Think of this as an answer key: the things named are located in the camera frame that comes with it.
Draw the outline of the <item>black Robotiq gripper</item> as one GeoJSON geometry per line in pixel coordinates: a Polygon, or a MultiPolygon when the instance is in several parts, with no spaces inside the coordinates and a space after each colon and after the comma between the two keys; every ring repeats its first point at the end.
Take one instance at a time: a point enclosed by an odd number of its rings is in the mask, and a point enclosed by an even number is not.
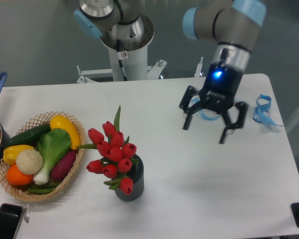
{"type": "Polygon", "coordinates": [[[239,114],[235,122],[231,122],[228,110],[234,105],[234,97],[238,90],[243,73],[230,66],[220,66],[212,63],[209,67],[203,88],[198,91],[193,86],[188,86],[179,104],[179,107],[187,115],[183,129],[188,130],[192,116],[202,109],[208,109],[221,114],[225,122],[219,143],[224,144],[228,130],[236,130],[244,127],[248,104],[245,101],[236,102],[235,107],[239,114]],[[200,100],[189,106],[191,99],[199,95],[200,100]]]}

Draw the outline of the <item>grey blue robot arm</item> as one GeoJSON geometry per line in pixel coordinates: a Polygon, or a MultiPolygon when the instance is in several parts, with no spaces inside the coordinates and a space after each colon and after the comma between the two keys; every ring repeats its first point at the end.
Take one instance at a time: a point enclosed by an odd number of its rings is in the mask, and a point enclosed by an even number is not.
{"type": "MultiPolygon", "coordinates": [[[[186,37],[214,39],[218,45],[202,89],[189,86],[180,102],[186,114],[183,129],[202,109],[220,114],[225,130],[243,127],[248,106],[234,98],[266,11],[259,0],[216,0],[185,13],[186,37]]],[[[74,19],[83,32],[107,47],[115,81],[148,79],[148,45],[154,29],[137,0],[82,0],[74,19]]]]}

